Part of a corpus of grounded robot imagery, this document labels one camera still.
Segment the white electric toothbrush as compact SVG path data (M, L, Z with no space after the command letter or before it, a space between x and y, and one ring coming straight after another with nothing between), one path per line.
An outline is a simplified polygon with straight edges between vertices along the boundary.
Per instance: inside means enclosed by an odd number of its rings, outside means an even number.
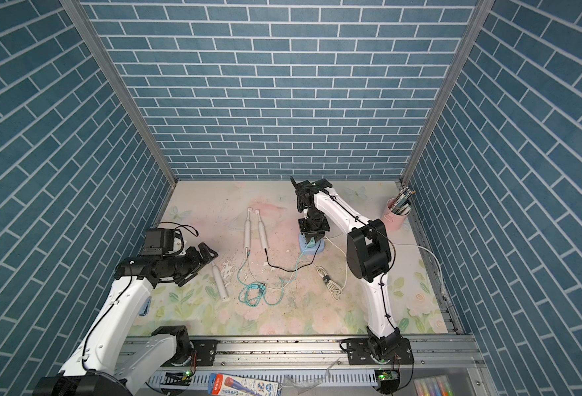
M245 249L245 256L249 257L251 254L251 215L253 213L253 209L249 207L247 209L246 221L244 223L244 249Z
M262 220L261 217L261 212L259 209L256 209L256 216L258 219L258 232L259 232L259 238L260 238L260 244L261 247L264 251L267 251L269 249L269 244L268 244L268 238L267 238L267 234L266 234L266 228L264 226L264 222Z
M223 280L223 275L221 274L220 269L215 264L212 265L212 272L213 278L218 288L218 295L221 300L226 300L228 298L228 290L225 286L225 282Z

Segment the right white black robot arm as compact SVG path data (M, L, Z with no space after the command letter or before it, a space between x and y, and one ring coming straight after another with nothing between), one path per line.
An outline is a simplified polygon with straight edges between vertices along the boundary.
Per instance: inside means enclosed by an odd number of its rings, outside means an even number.
M374 359L387 361L396 357L406 345L401 330L392 317L387 296L387 274L396 259L385 224L369 219L343 200L332 184L318 181L291 180L297 197L299 240L318 242L337 226L347 237L346 260L352 274L361 280L368 310L368 348Z

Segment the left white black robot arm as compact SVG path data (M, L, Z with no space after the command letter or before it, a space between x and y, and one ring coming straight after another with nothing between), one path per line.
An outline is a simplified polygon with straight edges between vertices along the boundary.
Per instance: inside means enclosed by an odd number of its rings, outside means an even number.
M109 295L78 348L58 374L41 378L35 395L134 395L164 364L194 368L198 359L184 325L160 326L145 346L117 364L135 318L148 306L155 288L183 286L213 262L218 253L201 243L180 254L153 248L129 257L114 271Z

